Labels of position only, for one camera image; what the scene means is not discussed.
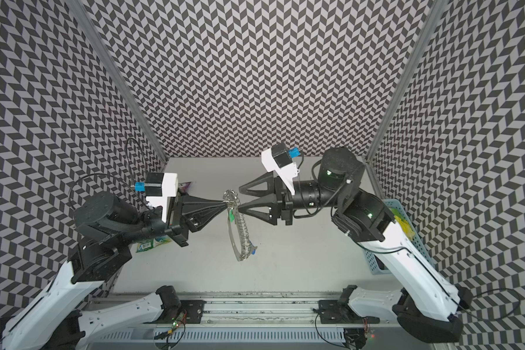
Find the white panel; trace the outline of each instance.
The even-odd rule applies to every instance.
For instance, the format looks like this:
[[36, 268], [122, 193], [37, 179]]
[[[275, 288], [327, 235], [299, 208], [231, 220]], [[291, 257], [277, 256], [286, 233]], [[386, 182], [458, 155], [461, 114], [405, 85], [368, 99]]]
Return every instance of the white panel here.
[[[311, 178], [318, 160], [307, 157], [302, 179]], [[265, 172], [260, 158], [171, 158], [167, 172], [180, 181], [193, 181], [190, 194], [221, 199]], [[372, 192], [367, 174], [362, 188]], [[240, 196], [243, 203], [253, 197]], [[123, 266], [113, 292], [151, 292], [166, 284], [178, 292], [337, 291], [349, 284], [369, 290], [401, 288], [394, 276], [373, 276], [364, 253], [340, 232], [324, 209], [313, 218], [295, 220], [292, 226], [279, 221], [272, 226], [246, 216], [249, 235], [259, 248], [254, 256], [237, 262], [227, 232], [225, 214], [202, 231], [191, 233], [189, 246], [175, 243], [135, 254]]]
[[[322, 328], [319, 326], [321, 336], [336, 344], [344, 341], [343, 329], [336, 327]], [[167, 328], [157, 328], [154, 332], [158, 335], [166, 332]], [[315, 328], [192, 328], [187, 327], [183, 335], [182, 330], [175, 331], [169, 336], [169, 342], [176, 342], [181, 336], [183, 343], [323, 343]], [[144, 339], [133, 339], [132, 329], [125, 329], [121, 332], [113, 332], [98, 339], [98, 343], [144, 343]], [[165, 343], [165, 340], [158, 340], [158, 343]]]

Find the blue connector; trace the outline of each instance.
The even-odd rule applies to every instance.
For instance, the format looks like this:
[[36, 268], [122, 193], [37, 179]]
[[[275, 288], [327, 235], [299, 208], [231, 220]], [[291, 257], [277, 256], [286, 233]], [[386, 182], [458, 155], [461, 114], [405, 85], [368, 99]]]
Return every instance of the blue connector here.
[[291, 158], [296, 158], [297, 156], [300, 155], [300, 151], [297, 149], [297, 147], [292, 148], [291, 150], [288, 151], [288, 153], [290, 154]]
[[144, 183], [135, 183], [134, 184], [134, 189], [136, 190], [136, 192], [145, 192], [146, 191], [146, 188], [144, 187]]

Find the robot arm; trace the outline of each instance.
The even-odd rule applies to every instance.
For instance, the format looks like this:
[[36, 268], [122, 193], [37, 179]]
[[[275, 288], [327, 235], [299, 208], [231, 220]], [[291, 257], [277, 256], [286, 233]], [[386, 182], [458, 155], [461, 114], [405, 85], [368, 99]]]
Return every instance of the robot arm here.
[[181, 305], [172, 286], [104, 310], [75, 310], [132, 258], [130, 244], [168, 235], [180, 246], [187, 246], [189, 231], [202, 229], [225, 210], [221, 200], [175, 192], [175, 174], [166, 175], [150, 173], [145, 183], [137, 184], [136, 189], [146, 192], [153, 209], [139, 213], [112, 193], [99, 192], [76, 210], [76, 230], [83, 239], [47, 287], [7, 321], [1, 349], [81, 349], [116, 328], [177, 315]]
[[[323, 155], [318, 177], [294, 184], [296, 192], [288, 191], [290, 186], [272, 173], [239, 187], [239, 192], [259, 197], [239, 206], [239, 211], [273, 225], [279, 218], [291, 225], [296, 210], [337, 207], [332, 217], [336, 227], [361, 248], [380, 256], [404, 286], [389, 292], [352, 286], [347, 303], [351, 310], [361, 318], [396, 320], [427, 343], [457, 342], [463, 325], [456, 311], [458, 306], [468, 309], [472, 294], [441, 276], [408, 240], [384, 203], [359, 188], [363, 173], [363, 164], [349, 150], [331, 148]], [[251, 189], [261, 183], [267, 184], [266, 190]]]

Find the black mounting bracket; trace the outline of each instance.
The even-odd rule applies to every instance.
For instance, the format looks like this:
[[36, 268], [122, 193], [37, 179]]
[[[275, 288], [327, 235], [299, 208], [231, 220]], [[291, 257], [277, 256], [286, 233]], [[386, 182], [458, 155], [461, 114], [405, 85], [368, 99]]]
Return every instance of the black mounting bracket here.
[[182, 196], [182, 213], [191, 232], [202, 230], [210, 220], [225, 210], [227, 205], [221, 200], [205, 200], [191, 195]]
[[[348, 300], [352, 292], [357, 288], [354, 284], [342, 290], [338, 300], [319, 300], [319, 315], [322, 324], [363, 324], [364, 317], [356, 315], [348, 305]], [[379, 323], [377, 317], [366, 317], [367, 323]]]
[[[266, 184], [266, 190], [252, 190], [251, 188], [260, 184]], [[278, 197], [275, 193], [274, 172], [267, 172], [245, 185], [239, 186], [239, 193], [259, 197], [248, 203], [240, 205], [239, 212], [256, 217], [272, 225], [278, 224], [280, 210]], [[264, 208], [268, 212], [261, 212], [253, 208]]]
[[85, 332], [80, 331], [80, 325], [78, 323], [80, 316], [82, 316], [82, 313], [79, 310], [70, 312], [56, 327], [42, 349], [75, 349], [78, 341], [85, 336]]
[[366, 341], [364, 328], [344, 328], [344, 347], [360, 350], [365, 346]]
[[74, 269], [71, 282], [106, 281], [130, 259], [132, 254], [128, 245], [114, 250], [108, 245], [83, 237], [70, 250], [68, 257]]
[[338, 207], [333, 223], [354, 242], [383, 242], [385, 228], [395, 222], [395, 215], [383, 201], [362, 189], [358, 189], [354, 197], [341, 198]]
[[173, 323], [175, 317], [182, 313], [186, 312], [186, 323], [187, 324], [200, 324], [202, 321], [202, 315], [204, 314], [204, 305], [206, 302], [204, 300], [181, 300], [181, 305], [178, 310], [175, 312], [164, 313], [160, 318], [156, 319], [155, 324], [169, 324]]
[[414, 338], [422, 342], [456, 343], [461, 338], [463, 322], [455, 315], [449, 315], [447, 321], [440, 321], [424, 316], [414, 304], [414, 300], [403, 288], [399, 302], [392, 310], [397, 315], [397, 322]]

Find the white table surface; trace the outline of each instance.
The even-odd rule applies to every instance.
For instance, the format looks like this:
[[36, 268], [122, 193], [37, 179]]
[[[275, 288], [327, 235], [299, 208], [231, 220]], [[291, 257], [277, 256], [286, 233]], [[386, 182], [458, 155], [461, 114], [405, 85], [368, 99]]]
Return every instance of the white table surface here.
[[[318, 159], [305, 159], [302, 180], [311, 178], [311, 166]], [[237, 191], [265, 169], [254, 157], [171, 158], [165, 171], [178, 173], [179, 182], [193, 181], [190, 195], [219, 200], [225, 190]], [[373, 192], [367, 174], [361, 187]], [[240, 198], [242, 203], [254, 199]], [[250, 239], [258, 246], [247, 260], [238, 262], [233, 254], [224, 211], [201, 231], [191, 232], [187, 247], [171, 242], [135, 253], [133, 245], [133, 259], [123, 266], [112, 292], [152, 292], [163, 285], [173, 285], [178, 292], [340, 292], [349, 284], [401, 288], [392, 274], [371, 275], [363, 250], [331, 222], [329, 208], [315, 217], [294, 219], [292, 226], [282, 220], [272, 226], [245, 218]]]

